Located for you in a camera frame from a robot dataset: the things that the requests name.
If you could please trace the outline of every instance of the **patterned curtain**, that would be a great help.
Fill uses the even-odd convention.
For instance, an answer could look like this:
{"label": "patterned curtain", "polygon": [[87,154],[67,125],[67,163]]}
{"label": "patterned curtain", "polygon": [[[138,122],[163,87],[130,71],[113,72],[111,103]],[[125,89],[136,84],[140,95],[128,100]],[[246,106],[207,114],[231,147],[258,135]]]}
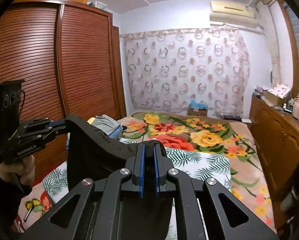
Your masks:
{"label": "patterned curtain", "polygon": [[242,116],[249,54],[239,30],[213,27],[123,35],[135,109],[180,113],[191,98]]}
{"label": "patterned curtain", "polygon": [[281,73],[281,60],[279,54],[278,38],[275,23],[272,14],[269,10],[267,4],[260,1],[257,4],[257,9],[259,12],[258,20],[264,27],[264,33],[267,40],[267,46],[271,54],[272,59],[272,86],[276,86],[278,83],[282,82]]}

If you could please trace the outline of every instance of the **wooden window frame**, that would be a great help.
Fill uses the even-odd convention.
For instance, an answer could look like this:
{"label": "wooden window frame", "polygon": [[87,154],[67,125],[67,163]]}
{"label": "wooden window frame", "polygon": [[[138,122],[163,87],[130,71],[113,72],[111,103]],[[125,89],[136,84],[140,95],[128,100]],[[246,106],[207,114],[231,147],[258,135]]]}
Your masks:
{"label": "wooden window frame", "polygon": [[284,8],[283,3],[284,0],[278,0],[278,4],[281,7],[282,13],[284,15],[284,19],[287,25],[288,34],[291,41],[291,52],[293,56],[293,88],[291,90],[291,96],[295,98],[298,95],[299,89],[299,58],[298,58],[298,49],[296,43],[296,37],[293,29],[293,25],[291,23],[291,18]]}

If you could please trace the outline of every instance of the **cardboard box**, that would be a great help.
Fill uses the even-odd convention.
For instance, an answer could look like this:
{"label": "cardboard box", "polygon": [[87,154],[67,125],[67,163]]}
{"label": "cardboard box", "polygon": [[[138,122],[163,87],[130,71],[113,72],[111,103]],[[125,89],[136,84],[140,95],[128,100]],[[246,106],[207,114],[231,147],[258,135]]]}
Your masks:
{"label": "cardboard box", "polygon": [[187,114],[194,116],[207,116],[207,109],[198,109],[198,111],[194,111],[194,108],[188,108]]}
{"label": "cardboard box", "polygon": [[265,91],[265,98],[269,102],[271,102],[273,105],[279,106],[279,107],[282,107],[282,108],[283,108],[284,103],[288,102],[288,96],[286,96],[285,98],[281,99],[280,97],[275,96],[274,94],[272,94],[268,90]]}

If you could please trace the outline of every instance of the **silver screw head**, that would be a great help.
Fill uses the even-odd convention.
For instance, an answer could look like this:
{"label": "silver screw head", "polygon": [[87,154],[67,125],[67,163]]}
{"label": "silver screw head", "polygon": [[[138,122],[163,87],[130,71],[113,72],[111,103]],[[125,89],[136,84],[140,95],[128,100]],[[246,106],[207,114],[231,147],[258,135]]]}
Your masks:
{"label": "silver screw head", "polygon": [[92,183],[92,180],[90,178],[86,178],[82,180],[82,184],[84,186],[89,186]]}
{"label": "silver screw head", "polygon": [[130,170],[128,168],[122,168],[119,172],[122,175],[127,175],[128,173],[130,173]]}
{"label": "silver screw head", "polygon": [[207,178],[206,179],[206,182],[209,184],[209,185],[215,185],[216,184],[216,179],[214,178]]}
{"label": "silver screw head", "polygon": [[176,174],[178,174],[178,169],[172,168],[172,169],[169,169],[168,172],[169,172],[171,175],[176,175]]}

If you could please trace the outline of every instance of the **wooden dresser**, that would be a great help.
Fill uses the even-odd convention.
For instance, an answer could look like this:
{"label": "wooden dresser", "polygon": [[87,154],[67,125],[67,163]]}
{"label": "wooden dresser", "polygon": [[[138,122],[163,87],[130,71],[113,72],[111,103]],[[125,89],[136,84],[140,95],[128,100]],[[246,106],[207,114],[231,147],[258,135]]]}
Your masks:
{"label": "wooden dresser", "polygon": [[253,97],[250,119],[268,189],[273,202],[275,227],[289,218],[280,211],[280,203],[297,181],[299,168],[299,122],[291,114],[270,108]]}

